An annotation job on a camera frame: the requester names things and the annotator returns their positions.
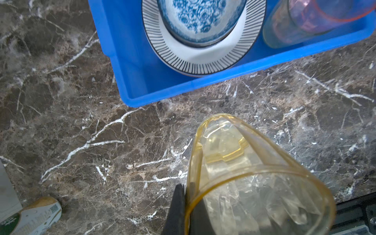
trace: striped plate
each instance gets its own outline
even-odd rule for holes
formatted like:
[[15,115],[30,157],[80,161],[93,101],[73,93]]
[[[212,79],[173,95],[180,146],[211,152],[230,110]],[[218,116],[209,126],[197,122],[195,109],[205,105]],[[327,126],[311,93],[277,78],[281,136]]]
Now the striped plate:
[[168,32],[157,0],[142,1],[145,32],[159,58],[172,69],[188,76],[205,76],[237,63],[256,41],[266,12],[266,0],[247,0],[232,32],[219,43],[205,48],[188,47]]

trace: blue floral bowl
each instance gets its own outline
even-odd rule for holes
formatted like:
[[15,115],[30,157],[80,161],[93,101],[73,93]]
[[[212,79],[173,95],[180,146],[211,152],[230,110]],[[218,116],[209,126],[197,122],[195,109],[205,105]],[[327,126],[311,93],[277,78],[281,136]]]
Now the blue floral bowl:
[[235,27],[246,0],[158,0],[167,30],[190,47],[207,47]]

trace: brown marble surface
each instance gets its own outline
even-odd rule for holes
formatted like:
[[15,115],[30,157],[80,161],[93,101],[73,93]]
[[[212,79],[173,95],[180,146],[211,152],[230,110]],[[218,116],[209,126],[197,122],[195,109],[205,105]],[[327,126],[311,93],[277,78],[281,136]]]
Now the brown marble surface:
[[159,234],[192,139],[226,112],[333,192],[376,191],[376,35],[139,109],[120,100],[86,0],[0,0],[0,156],[23,206],[63,207],[48,234]]

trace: transparent yellow cup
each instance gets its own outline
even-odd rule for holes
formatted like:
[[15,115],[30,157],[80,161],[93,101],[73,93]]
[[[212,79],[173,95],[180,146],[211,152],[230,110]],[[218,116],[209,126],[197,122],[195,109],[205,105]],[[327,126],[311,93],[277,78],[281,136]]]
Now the transparent yellow cup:
[[329,189],[244,121],[217,114],[198,128],[188,170],[185,234],[205,204],[216,235],[322,235],[335,203]]

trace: blue tray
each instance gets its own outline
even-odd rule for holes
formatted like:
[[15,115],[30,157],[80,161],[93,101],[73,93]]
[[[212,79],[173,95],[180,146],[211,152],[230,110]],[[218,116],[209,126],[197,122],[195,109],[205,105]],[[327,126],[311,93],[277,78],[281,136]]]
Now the blue tray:
[[[267,0],[267,16],[278,0]],[[375,29],[376,14],[294,46],[272,49],[262,33],[234,67],[201,78],[165,65],[151,48],[143,26],[141,0],[89,0],[103,53],[110,57],[120,97],[131,107],[147,105],[217,82],[358,42]]]

